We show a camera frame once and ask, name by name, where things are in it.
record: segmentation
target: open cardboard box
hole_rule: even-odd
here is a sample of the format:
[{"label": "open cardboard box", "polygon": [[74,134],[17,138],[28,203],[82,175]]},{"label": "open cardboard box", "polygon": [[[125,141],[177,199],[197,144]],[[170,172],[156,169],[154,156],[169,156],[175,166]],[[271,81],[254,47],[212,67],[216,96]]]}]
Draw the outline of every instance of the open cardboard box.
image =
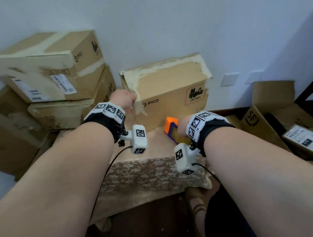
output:
[{"label": "open cardboard box", "polygon": [[[312,124],[313,127],[313,118],[295,104],[294,100],[294,81],[255,82],[252,106],[241,120],[243,130],[291,151],[281,139],[283,133],[293,124],[305,127]],[[285,131],[279,131],[278,134],[279,127],[284,127]]]}]

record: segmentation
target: wall outlet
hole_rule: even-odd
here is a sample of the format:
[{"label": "wall outlet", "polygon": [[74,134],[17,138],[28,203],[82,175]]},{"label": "wall outlet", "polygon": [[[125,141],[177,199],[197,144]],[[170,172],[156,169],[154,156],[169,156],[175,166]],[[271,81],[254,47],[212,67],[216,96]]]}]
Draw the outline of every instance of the wall outlet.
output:
[{"label": "wall outlet", "polygon": [[253,82],[258,82],[263,74],[264,70],[253,70],[250,72],[250,76],[248,77],[245,84],[251,84]]},{"label": "wall outlet", "polygon": [[239,73],[227,73],[225,74],[221,86],[232,86],[235,84]]}]

